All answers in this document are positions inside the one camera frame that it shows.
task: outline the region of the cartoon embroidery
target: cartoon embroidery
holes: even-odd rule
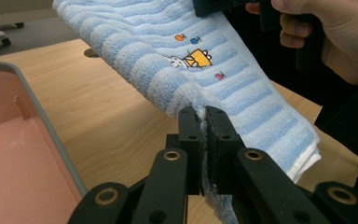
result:
[[[197,36],[196,38],[191,38],[190,39],[190,42],[193,44],[193,45],[196,45],[198,44],[199,42],[202,42],[201,38],[199,36]]]
[[[184,41],[185,39],[187,39],[187,37],[184,34],[181,34],[181,35],[176,35],[175,39],[177,41]]]
[[[217,79],[219,79],[219,80],[222,80],[223,78],[225,78],[226,77],[226,75],[225,74],[223,74],[222,72],[220,72],[219,74],[216,74],[216,75],[214,75]]]
[[[196,49],[193,52],[189,53],[185,58],[181,59],[176,56],[170,58],[171,64],[175,67],[183,66],[184,68],[188,67],[206,67],[212,65],[211,63],[212,56],[208,54],[207,50]]]

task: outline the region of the wooden table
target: wooden table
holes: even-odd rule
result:
[[[90,189],[113,181],[130,186],[148,175],[177,121],[152,106],[100,58],[87,58],[81,40],[0,57],[20,68]],[[288,103],[313,123],[321,108],[274,84]],[[321,133],[322,159],[298,182],[313,190],[323,181],[352,186],[358,157]],[[188,223],[220,223],[200,196],[189,197]]]

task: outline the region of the hand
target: hand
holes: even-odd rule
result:
[[[282,12],[281,43],[289,48],[301,48],[312,32],[309,23],[292,15],[311,13],[318,17],[326,34],[322,61],[358,86],[358,0],[272,0],[272,5]],[[259,13],[255,4],[248,4],[246,9]]]

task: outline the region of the blue striped towel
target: blue striped towel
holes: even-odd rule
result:
[[[267,151],[294,181],[320,159],[312,126],[277,93],[222,13],[198,18],[192,0],[55,0],[53,7],[167,115],[189,105],[202,118],[206,105],[225,110],[245,145]],[[206,198],[224,223],[237,223],[229,196],[207,190]]]

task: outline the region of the plastic container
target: plastic container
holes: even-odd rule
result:
[[[67,223],[86,192],[19,68],[0,63],[0,224]]]

